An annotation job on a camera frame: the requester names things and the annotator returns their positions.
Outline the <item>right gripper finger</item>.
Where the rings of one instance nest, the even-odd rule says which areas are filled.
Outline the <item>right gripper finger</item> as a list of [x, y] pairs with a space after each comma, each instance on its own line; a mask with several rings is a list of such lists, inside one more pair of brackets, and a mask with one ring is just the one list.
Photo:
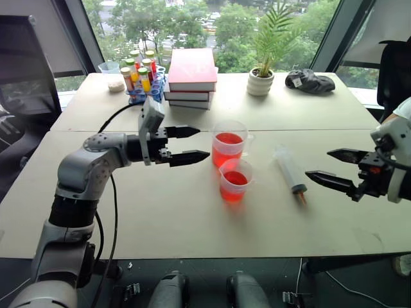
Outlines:
[[348, 196], [351, 196], [356, 190], [352, 180], [340, 178], [325, 171], [306, 171], [305, 175], [319, 185], [346, 193]]
[[340, 148], [328, 151], [327, 154], [337, 160], [350, 164], [358, 164], [367, 152], [362, 150], [354, 150], [348, 148]]

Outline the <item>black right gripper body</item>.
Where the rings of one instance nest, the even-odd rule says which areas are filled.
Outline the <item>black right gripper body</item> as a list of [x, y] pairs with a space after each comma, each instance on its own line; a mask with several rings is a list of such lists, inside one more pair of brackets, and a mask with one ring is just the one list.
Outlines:
[[387, 194], [393, 167], [386, 164], [376, 152], [355, 151], [358, 177], [363, 180], [354, 190], [351, 199], [360, 201], [364, 194], [378, 198]]

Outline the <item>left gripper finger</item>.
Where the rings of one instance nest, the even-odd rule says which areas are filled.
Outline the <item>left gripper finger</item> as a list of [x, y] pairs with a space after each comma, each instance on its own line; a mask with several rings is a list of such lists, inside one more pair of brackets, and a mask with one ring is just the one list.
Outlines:
[[187, 138], [200, 132], [192, 126], [169, 126], [165, 128], [168, 138]]
[[177, 167], [177, 166], [186, 166], [190, 164], [196, 164], [198, 162], [203, 161], [208, 156], [210, 156], [210, 152], [200, 151], [200, 150], [191, 150], [191, 151], [184, 151], [178, 154], [172, 154], [169, 158], [169, 165], [170, 167]]

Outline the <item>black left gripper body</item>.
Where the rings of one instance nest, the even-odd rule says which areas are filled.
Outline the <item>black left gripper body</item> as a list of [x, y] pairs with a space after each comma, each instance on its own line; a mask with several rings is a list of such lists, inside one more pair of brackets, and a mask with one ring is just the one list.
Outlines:
[[155, 133], [150, 134], [148, 141], [148, 152], [150, 161], [156, 164], [169, 164], [171, 160], [171, 151], [167, 148], [169, 134], [172, 128], [160, 127]]

